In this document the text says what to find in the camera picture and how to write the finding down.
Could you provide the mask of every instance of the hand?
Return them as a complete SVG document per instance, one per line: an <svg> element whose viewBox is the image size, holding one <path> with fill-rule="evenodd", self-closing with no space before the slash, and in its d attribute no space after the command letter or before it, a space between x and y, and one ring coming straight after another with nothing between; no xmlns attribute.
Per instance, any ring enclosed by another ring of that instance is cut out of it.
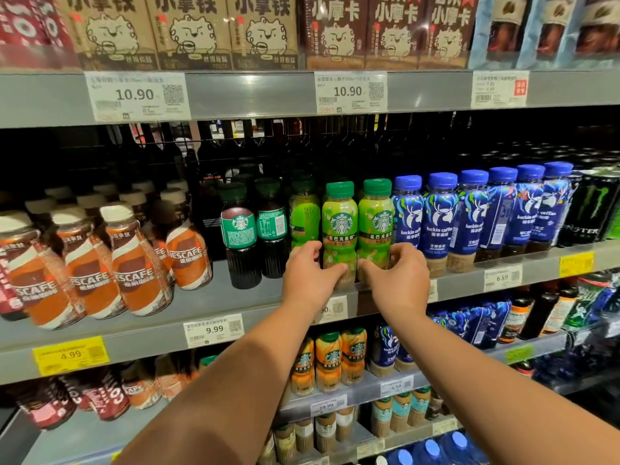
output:
<svg viewBox="0 0 620 465"><path fill-rule="evenodd" d="M316 314L332 296L336 282L348 266L341 263L321 269L317 262L321 246L320 241L308 241L291 251L284 271L283 305L302 305Z"/></svg>
<svg viewBox="0 0 620 465"><path fill-rule="evenodd" d="M390 247L391 269L379 269L372 261L360 259L373 299L381 313L393 310L419 312L424 316L429 300L430 278L426 260L411 243Z"/></svg>

